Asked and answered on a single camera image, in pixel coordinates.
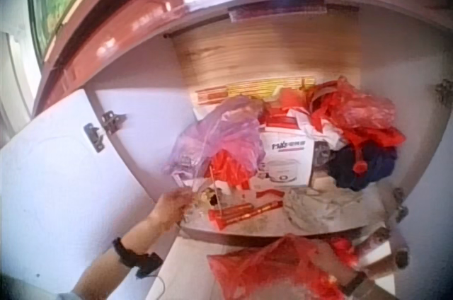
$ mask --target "cabinet door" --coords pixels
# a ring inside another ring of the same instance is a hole
[[[154,206],[106,136],[95,151],[87,123],[101,128],[79,90],[0,151],[2,273],[53,293],[70,291]],[[131,273],[109,299],[143,299],[150,286]]]

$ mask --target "navy blue cloth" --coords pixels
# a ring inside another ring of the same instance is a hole
[[[398,158],[396,148],[381,148],[372,141],[362,147],[363,160],[368,164],[368,170],[358,175],[352,169],[355,164],[355,151],[346,146],[339,151],[333,151],[333,158],[327,163],[328,174],[332,176],[337,187],[359,191],[371,182],[376,182],[390,176]]]

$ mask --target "cable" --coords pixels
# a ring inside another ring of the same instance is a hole
[[[165,291],[166,291],[166,288],[165,288],[165,282],[164,282],[164,279],[162,279],[160,276],[158,275],[148,275],[147,277],[154,277],[156,279],[159,279],[161,280],[162,282],[162,292],[156,297],[155,300],[159,300],[164,294],[165,294]]]

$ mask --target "black wristband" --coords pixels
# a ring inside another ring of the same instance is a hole
[[[358,272],[355,275],[354,279],[348,282],[345,286],[339,286],[342,293],[346,296],[351,296],[352,293],[357,289],[357,287],[362,284],[363,280],[367,278],[367,275],[364,272]]]
[[[164,261],[156,254],[136,254],[133,250],[126,249],[121,243],[121,238],[112,242],[115,252],[120,256],[120,262],[129,268],[138,267],[136,273],[138,278],[147,277],[154,270],[162,266]]]

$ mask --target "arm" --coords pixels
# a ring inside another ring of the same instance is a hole
[[[192,193],[186,190],[162,195],[151,214],[122,237],[123,246],[136,254],[145,254],[161,234],[183,218],[191,201]],[[110,248],[82,274],[73,292],[83,300],[107,299],[129,271],[130,268],[124,266],[115,250]]]
[[[314,240],[316,249],[309,252],[311,262],[324,272],[334,276],[340,286],[347,286],[357,276],[357,271],[344,265],[336,257],[328,243]],[[360,300],[396,300],[397,298],[373,281],[363,280],[352,293],[354,299]]]

